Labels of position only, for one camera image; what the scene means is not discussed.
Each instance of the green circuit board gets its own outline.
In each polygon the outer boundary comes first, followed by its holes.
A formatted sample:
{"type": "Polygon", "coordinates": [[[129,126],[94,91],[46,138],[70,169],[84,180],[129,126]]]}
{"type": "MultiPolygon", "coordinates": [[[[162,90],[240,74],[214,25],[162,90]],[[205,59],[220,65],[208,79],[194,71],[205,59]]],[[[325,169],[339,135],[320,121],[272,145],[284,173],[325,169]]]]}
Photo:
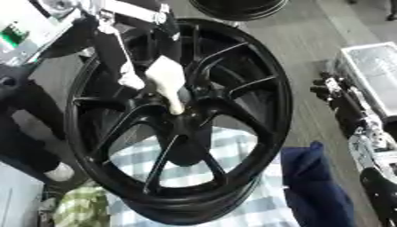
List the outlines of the green circuit board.
{"type": "Polygon", "coordinates": [[[23,32],[18,29],[15,23],[0,32],[0,37],[12,47],[19,46],[28,35],[29,33],[27,31],[23,32]]]}

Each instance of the blue checkered cloth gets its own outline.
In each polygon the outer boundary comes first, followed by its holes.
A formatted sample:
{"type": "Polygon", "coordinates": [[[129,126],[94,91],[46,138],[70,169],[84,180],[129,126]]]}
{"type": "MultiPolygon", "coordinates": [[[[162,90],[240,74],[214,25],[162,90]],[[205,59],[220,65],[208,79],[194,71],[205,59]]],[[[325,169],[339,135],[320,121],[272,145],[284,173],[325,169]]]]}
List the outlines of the blue checkered cloth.
{"type": "MultiPolygon", "coordinates": [[[[242,130],[213,127],[210,153],[225,171],[230,171],[255,147],[256,136],[242,130]]],[[[118,151],[111,161],[125,174],[142,181],[149,175],[160,146],[155,137],[118,151]]],[[[202,161],[192,167],[178,167],[167,163],[161,175],[161,185],[184,187],[210,181],[213,175],[202,161]]],[[[226,216],[199,227],[299,227],[292,211],[287,207],[280,157],[277,156],[261,176],[261,182],[251,196],[226,216]]],[[[149,220],[126,206],[123,201],[108,192],[110,225],[112,227],[165,227],[170,226],[149,220]]]]}

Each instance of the white shoe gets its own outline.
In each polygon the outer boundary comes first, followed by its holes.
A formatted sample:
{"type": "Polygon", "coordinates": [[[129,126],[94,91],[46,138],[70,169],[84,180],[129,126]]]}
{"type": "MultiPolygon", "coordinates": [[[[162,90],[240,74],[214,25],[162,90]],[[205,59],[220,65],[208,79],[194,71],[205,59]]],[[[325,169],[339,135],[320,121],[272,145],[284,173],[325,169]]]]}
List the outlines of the white shoe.
{"type": "Polygon", "coordinates": [[[60,162],[57,168],[44,174],[53,181],[64,182],[70,180],[74,176],[74,171],[70,166],[60,162]]]}

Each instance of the dark blue cloth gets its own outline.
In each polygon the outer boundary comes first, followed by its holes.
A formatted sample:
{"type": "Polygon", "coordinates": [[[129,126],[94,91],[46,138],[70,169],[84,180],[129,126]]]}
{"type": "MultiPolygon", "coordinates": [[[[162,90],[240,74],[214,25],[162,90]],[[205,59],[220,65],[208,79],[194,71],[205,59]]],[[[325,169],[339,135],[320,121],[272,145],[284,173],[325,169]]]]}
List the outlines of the dark blue cloth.
{"type": "Polygon", "coordinates": [[[301,227],[353,227],[354,209],[333,181],[323,144],[281,152],[285,197],[301,227]]]}

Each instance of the gray floor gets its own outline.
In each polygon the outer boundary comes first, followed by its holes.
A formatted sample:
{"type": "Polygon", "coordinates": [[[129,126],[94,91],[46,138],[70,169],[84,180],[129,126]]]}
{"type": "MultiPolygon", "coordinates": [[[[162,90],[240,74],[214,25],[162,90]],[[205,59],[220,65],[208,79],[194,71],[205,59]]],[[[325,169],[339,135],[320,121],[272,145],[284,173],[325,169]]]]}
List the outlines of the gray floor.
{"type": "MultiPolygon", "coordinates": [[[[180,17],[204,17],[187,1],[169,2],[180,17]]],[[[355,204],[359,227],[378,226],[377,218],[359,185],[346,140],[332,112],[309,92],[309,86],[317,77],[317,63],[333,59],[341,47],[397,41],[397,22],[385,22],[387,7],[386,1],[361,0],[349,5],[343,0],[292,0],[276,15],[243,26],[274,52],[291,80],[295,113],[285,145],[309,145],[313,140],[325,144],[333,174],[355,204]]],[[[67,88],[80,67],[75,56],[52,59],[35,73],[35,78],[64,107],[67,88]]],[[[66,145],[53,139],[45,127],[25,113],[16,117],[28,133],[49,141],[51,150],[73,164],[66,145]]]]}

